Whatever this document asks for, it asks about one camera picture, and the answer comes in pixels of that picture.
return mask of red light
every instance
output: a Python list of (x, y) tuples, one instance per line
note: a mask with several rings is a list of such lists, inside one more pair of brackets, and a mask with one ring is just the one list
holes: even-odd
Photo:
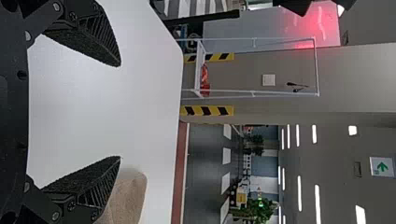
[(312, 49), (314, 44), (296, 44), (294, 46), (295, 49)]

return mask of white wall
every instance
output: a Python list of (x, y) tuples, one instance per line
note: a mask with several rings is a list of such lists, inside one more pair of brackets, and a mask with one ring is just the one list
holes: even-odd
[[(233, 117), (185, 120), (277, 124), (352, 119), (370, 125), (394, 125), (395, 52), (396, 44), (319, 49), (320, 97), (183, 101), (186, 105), (234, 105)], [(288, 81), (310, 85), (314, 71), (311, 53), (288, 50), (238, 54), (229, 63), (209, 63), (209, 81), (213, 89), (287, 90)], [(262, 74), (276, 74), (276, 86), (261, 87)], [(186, 65), (183, 85), (189, 86), (190, 76), (191, 69)]]
[(182, 55), (147, 1), (100, 2), (122, 67), (44, 36), (29, 49), (28, 174), (43, 187), (120, 155), (122, 169), (135, 168), (148, 178), (140, 223), (170, 223)]

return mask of screw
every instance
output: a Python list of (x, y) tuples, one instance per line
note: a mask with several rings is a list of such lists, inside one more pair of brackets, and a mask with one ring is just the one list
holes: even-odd
[(25, 31), (25, 37), (26, 37), (26, 41), (31, 41), (32, 40), (32, 35), (30, 35), (29, 32)]
[(69, 17), (70, 17), (70, 20), (72, 20), (72, 21), (77, 20), (77, 15), (75, 12), (70, 12)]
[(27, 191), (29, 191), (29, 189), (30, 189), (30, 184), (28, 182), (26, 182), (23, 192), (26, 193)]
[(99, 6), (97, 3), (93, 3), (93, 10), (97, 11), (99, 9)]
[(52, 214), (52, 221), (58, 220), (59, 215), (60, 215), (59, 212), (54, 212), (54, 213)]
[(91, 215), (91, 220), (95, 221), (97, 218), (98, 218), (97, 212), (93, 212), (92, 215)]
[(76, 202), (75, 201), (72, 201), (72, 202), (69, 203), (69, 205), (67, 205), (67, 210), (69, 212), (73, 211), (75, 208), (76, 208)]
[(61, 10), (61, 6), (59, 6), (58, 3), (54, 3), (53, 4), (53, 9), (55, 9), (55, 11), (60, 11)]

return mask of ceiling light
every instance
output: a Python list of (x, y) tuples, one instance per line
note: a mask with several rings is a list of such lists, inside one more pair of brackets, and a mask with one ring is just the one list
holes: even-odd
[(366, 212), (364, 208), (356, 205), (356, 220), (358, 224), (366, 224)]
[(316, 144), (318, 142), (318, 137), (317, 137), (317, 125), (312, 125), (312, 143)]
[(303, 211), (303, 198), (301, 193), (301, 176), (297, 176), (298, 210)]
[(300, 146), (300, 125), (296, 125), (296, 145)]
[(290, 125), (288, 124), (288, 148), (290, 148)]
[(317, 212), (317, 224), (321, 224), (321, 214), (320, 214), (320, 189), (319, 185), (315, 185), (315, 207)]

